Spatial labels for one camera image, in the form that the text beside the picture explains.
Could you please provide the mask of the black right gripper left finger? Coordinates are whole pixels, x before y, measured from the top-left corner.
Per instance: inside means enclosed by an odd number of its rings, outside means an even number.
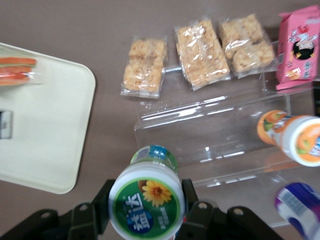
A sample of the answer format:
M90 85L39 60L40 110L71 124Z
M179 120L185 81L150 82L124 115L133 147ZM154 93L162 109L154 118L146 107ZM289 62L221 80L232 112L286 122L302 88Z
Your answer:
M97 240L109 223L109 193L114 179L108 179L92 202L85 202L59 215L54 209L41 209L0 238L2 240Z

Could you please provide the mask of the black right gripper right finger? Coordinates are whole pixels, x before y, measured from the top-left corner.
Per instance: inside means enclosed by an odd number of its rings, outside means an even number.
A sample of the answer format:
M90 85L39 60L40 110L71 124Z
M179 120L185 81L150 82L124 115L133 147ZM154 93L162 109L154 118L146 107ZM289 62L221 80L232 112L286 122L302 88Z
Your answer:
M180 240L281 240L252 210L235 206L223 212L216 202L199 200L191 179L182 180L186 216Z

